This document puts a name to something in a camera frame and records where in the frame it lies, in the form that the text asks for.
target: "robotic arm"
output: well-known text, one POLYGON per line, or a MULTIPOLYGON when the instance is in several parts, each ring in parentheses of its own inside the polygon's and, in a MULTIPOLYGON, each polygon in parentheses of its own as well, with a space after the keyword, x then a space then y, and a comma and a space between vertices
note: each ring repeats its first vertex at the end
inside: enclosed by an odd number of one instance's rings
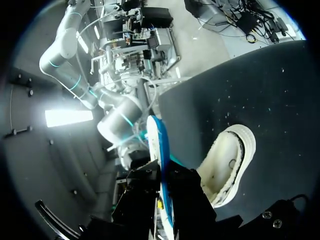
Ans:
MULTIPOLYGON (((142 116, 142 107, 134 96, 121 95, 106 89, 100 83, 90 86, 85 76, 68 62, 78 49, 77 31, 83 16, 90 9, 90 0, 76 0, 70 4, 57 29, 53 44, 44 52, 39 61, 42 73, 56 79, 62 86, 78 98, 88 109, 98 104, 108 114, 101 120, 97 128, 102 136, 114 145, 133 135, 132 127, 142 116)), ((122 83, 120 76, 114 72, 113 54, 107 49, 108 64, 104 72, 109 72, 120 92, 122 83)))

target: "white sneaker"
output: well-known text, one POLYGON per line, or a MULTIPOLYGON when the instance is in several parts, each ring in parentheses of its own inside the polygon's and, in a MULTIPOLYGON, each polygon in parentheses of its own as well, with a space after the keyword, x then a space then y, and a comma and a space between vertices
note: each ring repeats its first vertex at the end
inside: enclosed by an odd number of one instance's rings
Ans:
POLYGON ((234 199, 255 152, 255 136, 244 125, 232 125, 218 135, 197 169, 203 192, 214 208, 234 199))

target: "bolt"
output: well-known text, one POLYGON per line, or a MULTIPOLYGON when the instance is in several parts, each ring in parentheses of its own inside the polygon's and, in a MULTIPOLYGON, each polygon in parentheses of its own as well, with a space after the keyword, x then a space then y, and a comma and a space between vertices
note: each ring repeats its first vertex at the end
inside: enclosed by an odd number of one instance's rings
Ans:
POLYGON ((263 217, 264 219, 270 219, 270 218, 272 218, 272 212, 270 212, 270 211, 265 211, 265 212, 262 214, 262 217, 263 217))
POLYGON ((273 222, 273 227, 274 227, 275 229, 279 229, 279 228, 281 228, 281 226, 282 226, 282 221, 281 221, 280 219, 274 220, 274 222, 273 222))
POLYGON ((29 98, 30 97, 32 97, 33 96, 33 94, 34 94, 34 91, 31 89, 31 90, 29 90, 29 92, 28 92, 28 96, 29 96, 29 98))

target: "machinery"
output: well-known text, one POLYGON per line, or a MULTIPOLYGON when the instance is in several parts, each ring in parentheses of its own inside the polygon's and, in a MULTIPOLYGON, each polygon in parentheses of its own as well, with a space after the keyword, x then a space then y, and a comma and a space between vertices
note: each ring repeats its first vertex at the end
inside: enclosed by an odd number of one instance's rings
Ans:
POLYGON ((217 239, 253 239, 262 233, 268 239, 294 237, 299 216, 294 200, 301 196, 277 201, 242 226, 243 220, 239 215, 217 222, 217 214, 203 192, 197 171, 170 160, 168 136, 163 123, 149 116, 147 125, 150 152, 145 160, 148 163, 132 170, 126 177, 126 189, 112 214, 113 222, 91 217, 87 227, 79 226, 78 233, 59 220, 41 200, 35 203, 38 212, 59 238, 173 239, 169 237, 169 231, 174 239, 182 240, 209 239, 213 235, 217 239), (164 203, 166 217, 173 225, 169 230, 164 226, 166 235, 162 236, 157 223, 158 201, 164 203))
POLYGON ((142 79, 150 82, 160 79, 180 57, 171 36, 173 18, 168 9, 131 9, 129 5, 119 4, 105 6, 95 7, 101 8, 101 16, 78 32, 91 2, 69 1, 55 41, 41 56, 39 67, 42 73, 56 79, 88 109, 98 105, 103 109, 105 117, 97 129, 113 144, 109 150, 119 148, 122 165, 128 170, 132 149, 146 150, 140 137, 141 118, 149 114, 154 103, 143 107, 137 98, 136 86, 142 79), (98 49, 91 52, 90 74, 95 72, 95 62, 98 62, 99 82, 89 85, 77 49, 83 32, 95 23, 99 24, 103 34, 98 49), (80 72, 69 63, 74 56, 80 72))

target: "black cable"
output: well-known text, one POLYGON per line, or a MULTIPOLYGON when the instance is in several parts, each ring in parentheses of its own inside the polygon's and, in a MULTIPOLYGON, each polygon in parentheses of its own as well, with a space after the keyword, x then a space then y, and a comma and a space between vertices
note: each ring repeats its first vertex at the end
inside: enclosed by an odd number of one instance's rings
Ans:
POLYGON ((288 34, 289 35, 289 37, 293 40, 293 41, 295 41, 295 39, 287 32, 287 31, 284 31, 286 34, 288 34))
POLYGON ((216 24, 214 24, 214 25, 213 25, 213 24, 209 24, 209 23, 203 21, 203 20, 200 19, 200 18, 197 18, 197 20, 198 20, 198 22, 201 21, 201 22, 203 22, 204 24, 208 24, 208 25, 210 25, 210 26, 217 26, 216 24))
POLYGON ((289 199, 289 201, 293 202, 297 199, 304 199, 306 204, 309 203, 309 198, 305 194, 298 194, 297 196, 294 196, 293 198, 289 199))
MULTIPOLYGON (((200 21, 201 21, 201 22, 203 22, 204 24, 207 24, 207 25, 210 25, 210 26, 217 26, 216 24, 213 25, 213 24, 206 23, 205 21, 201 20, 200 18, 197 18, 197 20, 198 20, 198 22, 199 22, 200 25, 201 25, 201 23, 200 23, 200 21)), ((222 30, 220 30, 220 31, 215 31, 215 30, 210 30, 210 31, 215 32, 215 33, 220 33, 220 32, 222 32, 223 30, 227 29, 228 27, 233 26, 233 25, 230 24, 229 22, 228 22, 228 24, 229 24, 228 26, 226 26, 224 29, 222 29, 222 30)))
POLYGON ((254 44, 254 43, 256 43, 256 42, 257 42, 256 37, 255 37, 253 34, 251 34, 251 33, 249 33, 249 34, 245 35, 245 39, 246 39, 246 41, 247 41, 248 43, 251 43, 251 44, 254 44))

